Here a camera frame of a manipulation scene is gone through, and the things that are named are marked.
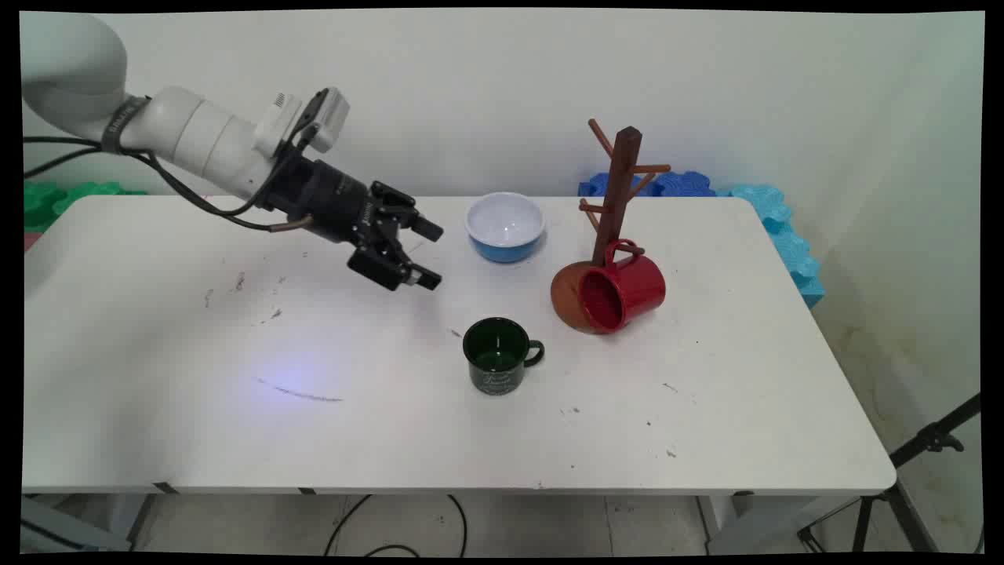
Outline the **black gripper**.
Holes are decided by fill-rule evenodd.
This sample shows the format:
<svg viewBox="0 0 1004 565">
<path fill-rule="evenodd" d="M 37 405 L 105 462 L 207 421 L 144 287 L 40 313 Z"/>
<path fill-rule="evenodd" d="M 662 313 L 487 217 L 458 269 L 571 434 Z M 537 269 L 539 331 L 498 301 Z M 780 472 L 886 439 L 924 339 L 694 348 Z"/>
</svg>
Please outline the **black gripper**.
<svg viewBox="0 0 1004 565">
<path fill-rule="evenodd" d="M 330 164 L 291 153 L 280 159 L 264 183 L 263 207 L 278 209 L 288 222 L 311 216 L 305 229 L 333 242 L 348 242 L 355 251 L 351 271 L 394 292 L 401 285 L 436 290 L 442 276 L 416 264 L 399 241 L 399 228 L 438 241 L 444 229 L 417 210 L 416 200 L 390 185 L 366 186 Z M 372 228 L 376 218 L 398 228 Z"/>
</svg>

